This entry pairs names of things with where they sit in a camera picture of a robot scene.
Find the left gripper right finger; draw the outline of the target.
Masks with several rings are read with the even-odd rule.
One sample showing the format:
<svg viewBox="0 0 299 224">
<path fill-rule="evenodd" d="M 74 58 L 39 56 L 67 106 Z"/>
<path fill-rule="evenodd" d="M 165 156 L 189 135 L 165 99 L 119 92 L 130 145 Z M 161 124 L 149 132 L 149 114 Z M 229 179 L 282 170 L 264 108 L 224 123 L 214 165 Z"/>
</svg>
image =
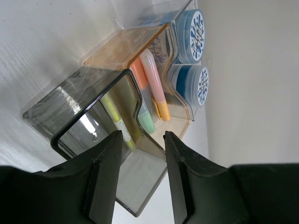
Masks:
<svg viewBox="0 0 299 224">
<path fill-rule="evenodd" d="M 177 224 L 296 224 L 297 163 L 218 165 L 164 135 L 174 221 Z"/>
</svg>

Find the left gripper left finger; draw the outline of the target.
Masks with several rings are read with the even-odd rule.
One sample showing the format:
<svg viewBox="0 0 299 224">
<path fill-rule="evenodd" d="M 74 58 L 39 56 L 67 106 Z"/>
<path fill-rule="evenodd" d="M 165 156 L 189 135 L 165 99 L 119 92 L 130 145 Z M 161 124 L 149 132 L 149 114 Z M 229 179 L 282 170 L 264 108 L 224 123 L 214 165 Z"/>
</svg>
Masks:
<svg viewBox="0 0 299 224">
<path fill-rule="evenodd" d="M 114 131 L 94 147 L 45 172 L 1 166 L 1 223 L 111 223 L 122 142 L 121 131 Z"/>
</svg>

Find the green cap highlighter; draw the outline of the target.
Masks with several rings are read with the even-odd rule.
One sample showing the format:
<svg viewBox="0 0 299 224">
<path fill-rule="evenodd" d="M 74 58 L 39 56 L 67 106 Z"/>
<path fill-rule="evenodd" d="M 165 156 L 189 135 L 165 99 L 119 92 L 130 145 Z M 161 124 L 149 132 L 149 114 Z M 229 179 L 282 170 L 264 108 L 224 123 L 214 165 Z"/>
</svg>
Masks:
<svg viewBox="0 0 299 224">
<path fill-rule="evenodd" d="M 142 102 L 140 111 L 138 113 L 138 120 L 142 128 L 148 133 L 152 134 L 155 132 L 156 128 L 151 117 L 151 114 L 144 102 Z"/>
</svg>

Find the yellow thin pen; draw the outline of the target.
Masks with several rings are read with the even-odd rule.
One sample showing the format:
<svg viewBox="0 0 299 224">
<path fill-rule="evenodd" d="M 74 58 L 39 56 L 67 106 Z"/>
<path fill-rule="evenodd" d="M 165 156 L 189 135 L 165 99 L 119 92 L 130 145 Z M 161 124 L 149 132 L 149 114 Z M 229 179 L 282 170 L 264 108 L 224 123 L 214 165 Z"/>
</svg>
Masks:
<svg viewBox="0 0 299 224">
<path fill-rule="evenodd" d="M 106 93 L 101 99 L 101 104 L 103 105 L 104 109 L 108 113 L 109 117 L 111 118 L 112 122 L 114 123 L 117 130 L 122 131 L 123 139 L 128 148 L 135 152 L 137 147 L 126 127 L 125 122 L 123 121 L 114 101 L 110 97 L 109 93 Z"/>
</svg>

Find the orange pink highlighter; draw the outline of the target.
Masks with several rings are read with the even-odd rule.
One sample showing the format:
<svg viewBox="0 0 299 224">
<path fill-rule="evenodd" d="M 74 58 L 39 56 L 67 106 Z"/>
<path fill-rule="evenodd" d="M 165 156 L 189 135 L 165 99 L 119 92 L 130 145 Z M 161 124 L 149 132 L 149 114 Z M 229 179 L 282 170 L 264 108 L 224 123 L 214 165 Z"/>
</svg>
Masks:
<svg viewBox="0 0 299 224">
<path fill-rule="evenodd" d="M 155 59 L 149 49 L 145 49 L 139 57 L 143 65 L 145 75 L 149 82 L 152 96 L 155 101 L 155 105 L 157 106 L 158 114 L 163 121 L 169 121 L 171 119 L 171 116 Z"/>
</svg>

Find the orange cap grey highlighter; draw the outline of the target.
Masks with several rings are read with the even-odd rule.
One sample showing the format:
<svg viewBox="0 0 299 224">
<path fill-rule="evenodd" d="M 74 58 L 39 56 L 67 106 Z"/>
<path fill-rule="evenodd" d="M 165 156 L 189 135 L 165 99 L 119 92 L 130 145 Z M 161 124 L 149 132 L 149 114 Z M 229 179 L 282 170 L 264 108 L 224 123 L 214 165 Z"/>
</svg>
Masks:
<svg viewBox="0 0 299 224">
<path fill-rule="evenodd" d="M 130 66 L 130 69 L 132 70 L 135 76 L 136 82 L 142 94 L 142 106 L 138 117 L 140 118 L 141 116 L 145 116 L 147 113 L 152 115 L 153 108 L 151 102 L 150 88 L 145 75 L 144 68 L 139 57 L 134 60 L 134 62 Z"/>
</svg>

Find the blue slime jar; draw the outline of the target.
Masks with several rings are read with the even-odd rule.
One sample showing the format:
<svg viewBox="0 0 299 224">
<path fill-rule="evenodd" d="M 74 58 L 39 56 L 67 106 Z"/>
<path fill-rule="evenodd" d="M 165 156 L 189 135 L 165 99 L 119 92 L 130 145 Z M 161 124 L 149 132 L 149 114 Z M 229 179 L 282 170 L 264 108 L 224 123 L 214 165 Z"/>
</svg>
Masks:
<svg viewBox="0 0 299 224">
<path fill-rule="evenodd" d="M 182 64 L 197 64 L 205 45 L 205 22 L 199 9 L 184 11 L 176 24 L 178 60 Z"/>
<path fill-rule="evenodd" d="M 175 64 L 167 74 L 172 87 L 190 105 L 204 105 L 208 88 L 208 68 L 202 65 Z"/>
</svg>

